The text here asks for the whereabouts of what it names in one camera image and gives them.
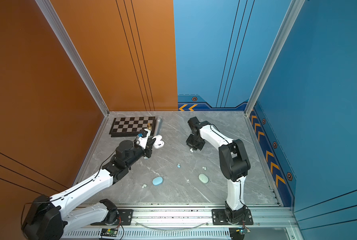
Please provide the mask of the green earbud charging case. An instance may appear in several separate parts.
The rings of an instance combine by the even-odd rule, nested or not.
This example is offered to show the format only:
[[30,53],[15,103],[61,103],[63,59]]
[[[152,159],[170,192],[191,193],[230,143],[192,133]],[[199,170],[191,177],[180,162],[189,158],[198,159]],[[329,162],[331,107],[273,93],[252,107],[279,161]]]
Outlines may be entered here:
[[209,178],[205,174],[199,174],[198,179],[203,183],[207,184],[209,182]]

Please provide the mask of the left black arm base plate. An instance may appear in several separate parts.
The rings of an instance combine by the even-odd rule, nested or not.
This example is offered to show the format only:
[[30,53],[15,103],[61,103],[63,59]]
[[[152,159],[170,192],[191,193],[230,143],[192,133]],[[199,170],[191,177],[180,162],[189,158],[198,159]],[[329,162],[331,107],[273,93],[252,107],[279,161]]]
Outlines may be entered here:
[[110,210],[103,221],[92,223],[91,226],[130,226],[133,216],[132,209]]

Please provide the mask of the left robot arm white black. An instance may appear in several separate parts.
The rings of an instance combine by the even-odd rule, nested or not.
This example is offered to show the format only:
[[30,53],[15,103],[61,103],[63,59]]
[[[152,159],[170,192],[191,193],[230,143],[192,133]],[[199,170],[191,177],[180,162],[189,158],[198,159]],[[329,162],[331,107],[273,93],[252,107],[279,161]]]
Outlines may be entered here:
[[156,137],[122,141],[109,162],[89,178],[51,197],[40,195],[29,203],[21,224],[28,240],[59,240],[63,235],[93,223],[116,220],[117,208],[104,199],[78,210],[77,207],[98,192],[111,187],[125,177],[131,166],[141,158],[150,158]]

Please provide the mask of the white earbud charging case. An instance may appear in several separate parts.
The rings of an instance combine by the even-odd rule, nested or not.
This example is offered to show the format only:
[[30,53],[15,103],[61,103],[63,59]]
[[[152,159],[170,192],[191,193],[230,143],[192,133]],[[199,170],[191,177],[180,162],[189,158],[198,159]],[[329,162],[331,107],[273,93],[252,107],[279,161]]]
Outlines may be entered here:
[[152,139],[154,140],[153,147],[155,149],[160,149],[164,146],[164,141],[162,140],[161,135],[154,136]]

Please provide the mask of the right aluminium corner post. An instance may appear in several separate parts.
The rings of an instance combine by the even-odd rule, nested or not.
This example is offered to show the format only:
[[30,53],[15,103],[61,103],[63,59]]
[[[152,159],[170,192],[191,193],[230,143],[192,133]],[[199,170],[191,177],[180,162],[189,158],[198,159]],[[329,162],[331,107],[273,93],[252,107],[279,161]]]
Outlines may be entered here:
[[260,72],[260,75],[253,88],[249,101],[244,110],[245,116],[249,117],[253,110],[265,83],[277,61],[277,58],[294,26],[294,23],[305,3],[305,0],[292,0],[280,25],[277,35],[274,39],[272,47]]

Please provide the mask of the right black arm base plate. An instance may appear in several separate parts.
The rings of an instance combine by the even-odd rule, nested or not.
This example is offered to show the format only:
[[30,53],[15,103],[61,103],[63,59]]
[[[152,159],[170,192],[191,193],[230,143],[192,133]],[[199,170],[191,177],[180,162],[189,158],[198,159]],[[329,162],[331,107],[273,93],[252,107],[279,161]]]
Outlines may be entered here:
[[238,211],[229,209],[211,210],[212,221],[214,225],[248,225],[254,224],[253,216],[249,209],[241,208]]

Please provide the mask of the aluminium corner post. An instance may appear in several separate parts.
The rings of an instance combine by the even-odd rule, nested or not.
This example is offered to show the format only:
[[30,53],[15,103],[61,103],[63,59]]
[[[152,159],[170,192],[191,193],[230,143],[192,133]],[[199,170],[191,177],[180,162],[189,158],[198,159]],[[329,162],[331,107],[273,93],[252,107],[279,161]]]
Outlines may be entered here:
[[58,41],[62,45],[64,51],[78,72],[91,96],[93,97],[94,101],[96,102],[97,106],[99,107],[100,111],[105,117],[108,116],[108,106],[106,105],[102,95],[94,83],[93,78],[91,77],[51,1],[36,0],[35,2],[50,25],[51,29],[53,30],[54,34],[56,35]]
[[260,75],[253,88],[249,101],[244,110],[245,116],[249,117],[253,110],[265,83],[277,61],[277,58],[294,26],[294,23],[305,3],[305,0],[292,0],[280,25],[277,35],[274,39],[272,47],[260,72]]

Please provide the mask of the black white chessboard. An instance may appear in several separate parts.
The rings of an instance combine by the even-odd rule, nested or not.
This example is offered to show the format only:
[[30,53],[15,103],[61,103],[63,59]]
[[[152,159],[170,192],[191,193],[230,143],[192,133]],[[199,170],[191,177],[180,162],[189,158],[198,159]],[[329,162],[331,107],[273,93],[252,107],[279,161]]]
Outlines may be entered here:
[[109,135],[115,137],[136,137],[142,129],[147,129],[147,124],[152,124],[151,134],[154,133],[156,117],[122,117],[115,118],[111,125]]

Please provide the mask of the left aluminium corner post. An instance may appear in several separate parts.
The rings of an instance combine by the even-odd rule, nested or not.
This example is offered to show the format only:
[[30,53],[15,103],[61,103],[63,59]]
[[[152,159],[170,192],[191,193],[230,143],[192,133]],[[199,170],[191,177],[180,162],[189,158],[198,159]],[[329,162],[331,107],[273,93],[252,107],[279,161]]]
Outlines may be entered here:
[[91,77],[51,1],[36,0],[35,2],[50,25],[51,29],[53,30],[54,34],[56,35],[58,41],[62,45],[64,51],[78,72],[91,96],[93,97],[94,101],[96,102],[97,106],[99,107],[100,111],[105,117],[108,116],[108,106],[106,105],[102,95],[94,83],[93,78]]

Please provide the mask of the right green circuit board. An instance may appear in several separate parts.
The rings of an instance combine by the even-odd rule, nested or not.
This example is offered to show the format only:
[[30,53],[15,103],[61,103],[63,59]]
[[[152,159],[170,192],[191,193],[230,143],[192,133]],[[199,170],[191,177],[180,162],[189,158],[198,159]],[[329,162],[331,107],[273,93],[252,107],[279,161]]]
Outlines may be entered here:
[[236,230],[237,233],[239,233],[240,235],[245,235],[250,233],[250,229],[249,228],[239,228]]

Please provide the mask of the left green circuit board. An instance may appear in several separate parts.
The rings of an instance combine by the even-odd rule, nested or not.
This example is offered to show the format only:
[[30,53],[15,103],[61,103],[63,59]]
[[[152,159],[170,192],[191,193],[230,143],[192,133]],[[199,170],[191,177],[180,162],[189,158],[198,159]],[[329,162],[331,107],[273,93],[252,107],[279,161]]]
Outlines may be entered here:
[[110,228],[110,229],[106,229],[103,228],[101,229],[99,238],[100,239],[104,239],[104,240],[114,240],[118,237],[118,229],[114,229],[114,228]]

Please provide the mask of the silver microphone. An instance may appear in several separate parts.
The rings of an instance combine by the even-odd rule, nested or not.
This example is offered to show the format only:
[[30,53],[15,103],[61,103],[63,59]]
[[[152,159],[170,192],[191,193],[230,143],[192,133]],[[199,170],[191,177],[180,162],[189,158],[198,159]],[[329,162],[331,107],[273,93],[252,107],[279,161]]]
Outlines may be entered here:
[[161,124],[162,124],[162,117],[159,116],[155,120],[155,127],[154,127],[154,133],[153,133],[154,137],[159,135]]

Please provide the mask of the blue earbud charging case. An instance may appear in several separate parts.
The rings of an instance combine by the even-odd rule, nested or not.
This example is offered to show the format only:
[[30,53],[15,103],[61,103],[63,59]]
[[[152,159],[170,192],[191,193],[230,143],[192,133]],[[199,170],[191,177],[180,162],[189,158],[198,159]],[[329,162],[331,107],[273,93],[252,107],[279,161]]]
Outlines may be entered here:
[[158,186],[158,185],[160,185],[160,184],[162,184],[162,183],[163,183],[163,178],[162,178],[161,176],[156,177],[156,178],[154,178],[154,179],[152,180],[152,184],[153,184],[154,186]]

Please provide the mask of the green circuit board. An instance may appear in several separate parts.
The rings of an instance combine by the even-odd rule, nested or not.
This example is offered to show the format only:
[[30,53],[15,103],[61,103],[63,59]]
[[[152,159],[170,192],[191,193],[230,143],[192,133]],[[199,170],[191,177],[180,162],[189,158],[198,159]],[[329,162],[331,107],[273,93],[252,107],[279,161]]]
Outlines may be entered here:
[[239,228],[236,230],[237,233],[239,233],[240,235],[245,235],[250,233],[250,229],[249,228]]
[[110,229],[106,229],[103,228],[101,229],[99,238],[100,239],[104,239],[104,240],[114,240],[118,237],[118,229],[114,229],[114,228],[110,228]]

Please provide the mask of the aluminium front rail frame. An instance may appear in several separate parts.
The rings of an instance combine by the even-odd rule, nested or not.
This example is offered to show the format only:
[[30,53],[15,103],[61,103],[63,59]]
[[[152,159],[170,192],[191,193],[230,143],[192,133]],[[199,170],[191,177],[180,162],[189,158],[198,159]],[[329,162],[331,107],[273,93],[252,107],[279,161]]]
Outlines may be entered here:
[[[63,235],[61,240],[103,240],[101,229],[118,229],[115,240],[302,240],[303,236],[290,208],[278,205],[248,205],[254,224],[214,225],[211,210],[222,204],[119,204],[118,209],[132,209],[130,226],[87,225]],[[239,228],[250,233],[240,235]]]

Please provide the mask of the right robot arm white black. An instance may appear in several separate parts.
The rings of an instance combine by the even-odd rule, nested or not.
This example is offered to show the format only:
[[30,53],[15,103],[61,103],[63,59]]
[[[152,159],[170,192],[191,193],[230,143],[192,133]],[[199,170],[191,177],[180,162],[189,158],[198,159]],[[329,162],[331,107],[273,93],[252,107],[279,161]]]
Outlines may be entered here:
[[208,121],[200,122],[196,117],[187,123],[191,134],[186,144],[191,149],[201,151],[208,142],[218,150],[220,169],[227,179],[226,220],[232,225],[253,225],[251,211],[243,199],[244,183],[251,168],[243,141],[226,137],[215,125]]

